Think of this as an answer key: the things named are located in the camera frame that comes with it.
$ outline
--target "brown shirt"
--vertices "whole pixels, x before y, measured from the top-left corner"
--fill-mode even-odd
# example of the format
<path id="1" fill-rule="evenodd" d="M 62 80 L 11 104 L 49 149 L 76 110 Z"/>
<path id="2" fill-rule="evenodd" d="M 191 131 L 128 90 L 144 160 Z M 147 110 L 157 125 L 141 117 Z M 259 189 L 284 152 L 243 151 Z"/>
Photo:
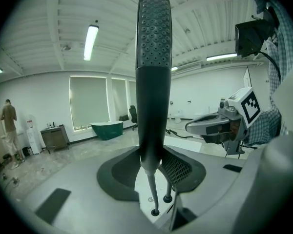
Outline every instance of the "brown shirt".
<path id="1" fill-rule="evenodd" d="M 1 120 L 4 120 L 5 131 L 7 133 L 15 131 L 14 121 L 17 120 L 15 108 L 12 105 L 5 105 L 2 110 Z"/>

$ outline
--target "beige pants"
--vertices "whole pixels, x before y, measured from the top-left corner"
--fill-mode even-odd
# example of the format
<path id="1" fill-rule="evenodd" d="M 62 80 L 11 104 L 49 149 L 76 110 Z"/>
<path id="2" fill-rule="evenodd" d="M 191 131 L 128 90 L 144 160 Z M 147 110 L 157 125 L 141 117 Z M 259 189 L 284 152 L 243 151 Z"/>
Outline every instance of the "beige pants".
<path id="1" fill-rule="evenodd" d="M 6 133 L 5 141 L 10 155 L 15 155 L 17 151 L 21 150 L 16 130 Z"/>

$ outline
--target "black rubber foot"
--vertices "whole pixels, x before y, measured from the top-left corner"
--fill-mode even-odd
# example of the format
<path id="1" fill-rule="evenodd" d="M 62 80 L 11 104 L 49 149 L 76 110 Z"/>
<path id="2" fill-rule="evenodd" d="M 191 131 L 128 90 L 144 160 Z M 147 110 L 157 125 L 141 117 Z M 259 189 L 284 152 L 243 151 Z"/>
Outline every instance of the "black rubber foot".
<path id="1" fill-rule="evenodd" d="M 172 201 L 172 196 L 166 197 L 166 195 L 163 197 L 163 200 L 165 203 L 170 203 Z"/>
<path id="2" fill-rule="evenodd" d="M 152 210 L 151 214 L 152 214 L 152 216 L 158 216 L 160 214 L 160 211 L 157 210 L 157 212 L 156 212 L 154 209 L 154 210 Z"/>

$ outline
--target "plaid sleeve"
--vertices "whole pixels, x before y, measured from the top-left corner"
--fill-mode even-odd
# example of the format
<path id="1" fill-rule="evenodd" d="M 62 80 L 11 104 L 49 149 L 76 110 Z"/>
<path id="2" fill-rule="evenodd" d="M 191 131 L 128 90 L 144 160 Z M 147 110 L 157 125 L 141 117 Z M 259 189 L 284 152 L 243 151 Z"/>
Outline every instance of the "plaid sleeve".
<path id="1" fill-rule="evenodd" d="M 243 140 L 244 144 L 246 146 L 253 146 L 271 141 L 277 133 L 280 117 L 278 109 L 272 105 L 249 128 L 249 136 Z"/>

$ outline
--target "wooden cabinet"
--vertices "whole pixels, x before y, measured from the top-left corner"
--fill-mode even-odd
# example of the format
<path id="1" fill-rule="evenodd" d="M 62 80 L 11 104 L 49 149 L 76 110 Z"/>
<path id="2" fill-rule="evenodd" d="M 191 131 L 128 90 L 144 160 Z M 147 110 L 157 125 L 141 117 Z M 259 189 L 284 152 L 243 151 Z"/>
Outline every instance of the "wooden cabinet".
<path id="1" fill-rule="evenodd" d="M 67 148 L 69 140 L 66 134 L 64 126 L 51 127 L 41 131 L 46 148 L 50 150 L 56 150 L 59 148 Z"/>

